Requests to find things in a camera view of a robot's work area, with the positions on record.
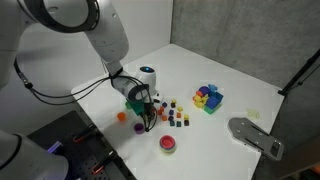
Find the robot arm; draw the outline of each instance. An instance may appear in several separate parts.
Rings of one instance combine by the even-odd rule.
[[[110,76],[129,76],[120,64],[129,49],[128,39],[110,0],[4,0],[0,17],[5,17],[0,20],[4,25],[0,29],[0,88],[9,79],[23,31],[37,22],[62,33],[85,32]],[[144,79],[148,80],[145,84],[155,86],[153,78]],[[146,89],[129,79],[115,78],[112,85],[130,101],[147,95]]]

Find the white table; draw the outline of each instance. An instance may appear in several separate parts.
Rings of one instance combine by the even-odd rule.
[[[169,122],[158,120],[151,132],[136,135],[133,124],[141,119],[132,111],[127,112],[126,123],[116,119],[118,112],[126,111],[125,98],[110,82],[79,101],[134,176],[138,180],[251,179],[260,153],[233,140],[227,123],[232,117],[246,117],[247,108],[251,108],[260,113],[260,119],[252,121],[270,132],[283,101],[283,96],[277,94],[279,88],[176,45],[161,48],[124,69],[135,75],[142,65],[156,70],[157,89],[164,93],[166,102],[177,99],[183,113],[190,116],[190,127],[170,127]],[[209,83],[218,86],[224,95],[222,106],[212,115],[197,109],[192,102],[195,91]],[[173,154],[165,154],[159,148],[159,139],[166,134],[176,140]]]

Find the tabletop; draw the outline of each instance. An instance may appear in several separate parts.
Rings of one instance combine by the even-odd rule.
[[[79,101],[134,176],[139,180],[251,179],[261,154],[232,138],[228,120],[248,117],[269,133],[284,99],[277,93],[279,88],[173,44],[125,65],[124,70],[134,76],[144,65],[155,69],[156,89],[164,94],[164,101],[177,100],[184,109],[182,114],[190,116],[190,126],[170,127],[158,118],[154,129],[136,135],[133,126],[142,120],[126,110],[125,98],[110,82]],[[106,76],[84,83],[72,93]],[[216,85],[224,95],[221,107],[212,115],[192,101],[197,89],[208,84]],[[128,116],[124,123],[116,118],[121,111]],[[248,116],[252,111],[259,117]],[[174,153],[161,151],[163,135],[175,138]]]

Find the metal bracket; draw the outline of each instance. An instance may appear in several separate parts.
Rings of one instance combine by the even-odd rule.
[[[228,123],[234,138],[250,145],[272,160],[280,161],[284,145],[247,118],[232,118]]]

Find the red bowl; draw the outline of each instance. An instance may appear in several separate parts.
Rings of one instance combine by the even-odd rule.
[[[172,149],[175,146],[175,140],[169,135],[162,136],[160,146],[165,149]]]

